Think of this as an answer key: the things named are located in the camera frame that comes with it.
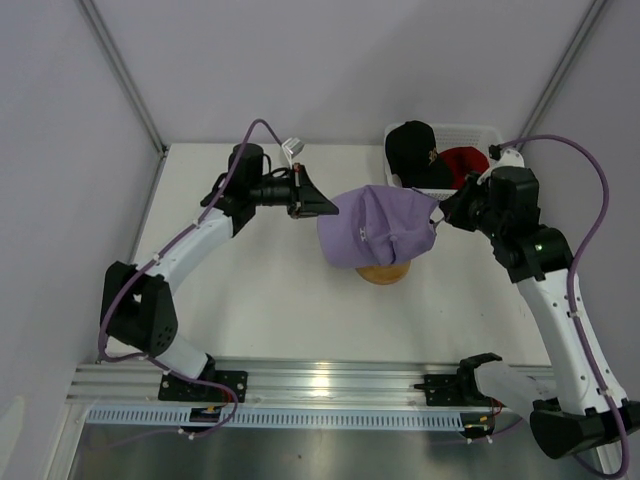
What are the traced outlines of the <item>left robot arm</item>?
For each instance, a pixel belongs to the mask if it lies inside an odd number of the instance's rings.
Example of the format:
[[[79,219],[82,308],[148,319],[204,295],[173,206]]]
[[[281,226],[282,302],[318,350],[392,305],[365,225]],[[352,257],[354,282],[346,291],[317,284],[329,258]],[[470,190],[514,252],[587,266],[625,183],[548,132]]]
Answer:
[[[338,207],[311,181],[304,165],[273,168],[264,149],[234,146],[228,169],[201,200],[201,212],[142,265],[114,262],[106,271],[100,321],[101,357],[110,339],[134,348],[135,356],[156,362],[181,377],[194,400],[216,388],[215,361],[178,332],[174,294],[216,248],[233,239],[260,207],[283,207],[293,219],[333,216]]]

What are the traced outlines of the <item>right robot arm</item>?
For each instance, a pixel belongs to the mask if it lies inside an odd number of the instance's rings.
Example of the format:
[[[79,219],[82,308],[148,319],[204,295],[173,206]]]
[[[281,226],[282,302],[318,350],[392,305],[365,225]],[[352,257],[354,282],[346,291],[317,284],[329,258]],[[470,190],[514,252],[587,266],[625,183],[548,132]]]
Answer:
[[[540,222],[539,182],[524,167],[471,173],[442,203],[446,222],[484,234],[496,261],[525,300],[542,337],[554,389],[493,353],[459,364],[456,392],[464,402],[496,400],[527,421],[552,459],[619,442],[639,428],[639,404],[611,371],[579,298],[577,256],[564,235]]]

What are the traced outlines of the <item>purple LA baseball cap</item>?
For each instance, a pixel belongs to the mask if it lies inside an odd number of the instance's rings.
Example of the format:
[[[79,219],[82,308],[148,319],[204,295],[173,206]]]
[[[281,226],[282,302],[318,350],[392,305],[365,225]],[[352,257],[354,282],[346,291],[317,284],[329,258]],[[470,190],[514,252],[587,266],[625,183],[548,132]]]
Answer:
[[[366,185],[332,203],[338,213],[317,219],[317,235],[326,261],[336,268],[400,265],[435,244],[431,216],[439,202],[423,193]]]

